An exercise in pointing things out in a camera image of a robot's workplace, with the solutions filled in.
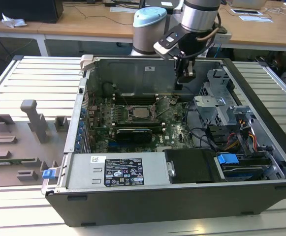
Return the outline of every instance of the blue release tab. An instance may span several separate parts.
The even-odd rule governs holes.
[[[42,174],[42,178],[50,178],[50,179],[55,179],[56,177],[55,177],[55,170],[52,170],[52,169],[50,169],[50,170],[45,170],[45,171],[43,171],[43,174]]]
[[[217,157],[220,164],[239,164],[236,154],[222,153]]]

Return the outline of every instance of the barcode sticker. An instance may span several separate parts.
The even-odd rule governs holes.
[[[106,156],[91,156],[90,163],[104,163]]]
[[[146,66],[145,71],[155,71],[155,67],[154,66]]]

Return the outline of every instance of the wooden desk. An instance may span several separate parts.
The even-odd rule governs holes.
[[[43,23],[38,29],[39,33],[133,38],[133,13],[110,12],[110,8],[104,5],[75,5],[75,7],[66,7],[67,4],[64,3],[63,5],[64,12],[58,22],[56,24]],[[99,16],[111,18],[122,24]]]
[[[282,3],[268,1],[266,6],[279,7]],[[221,5],[219,13],[222,25],[232,34],[231,40],[222,47],[286,51],[286,15],[267,11],[262,17],[272,18],[273,22],[266,23],[243,21],[238,17],[240,14],[230,11],[229,5]],[[64,3],[58,23],[28,22],[27,27],[11,29],[0,22],[0,37],[33,38],[38,42],[41,55],[48,56],[46,39],[131,43],[133,17],[133,13],[111,12],[103,5],[74,7]]]
[[[230,10],[229,5],[221,6],[219,13],[222,25],[232,33],[229,44],[222,46],[286,51],[286,16],[266,11],[266,8],[280,6],[286,8],[282,2],[268,1],[260,10],[260,12],[264,12],[261,17],[271,18],[272,23],[243,21],[238,17],[240,14],[235,14]]]

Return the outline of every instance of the white paper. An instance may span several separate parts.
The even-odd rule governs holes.
[[[8,27],[14,28],[14,27],[20,27],[20,26],[26,26],[27,24],[25,23],[25,20],[23,19],[12,19],[9,18],[7,16],[5,16],[4,14],[2,14],[3,19],[2,19],[2,23]]]
[[[161,4],[162,4],[163,6],[173,6],[172,3],[169,2],[169,1],[162,1]]]
[[[261,18],[257,16],[239,16],[243,21],[258,21],[258,22],[273,22],[268,18]]]

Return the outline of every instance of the floor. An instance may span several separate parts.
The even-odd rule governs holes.
[[[40,56],[35,40],[21,38],[0,38],[0,42],[12,55]],[[57,57],[81,57],[84,54],[95,55],[129,55],[131,46],[122,43],[82,42],[83,52],[79,52],[77,41],[47,40],[50,55]],[[0,45],[0,75],[10,62],[10,57]]]

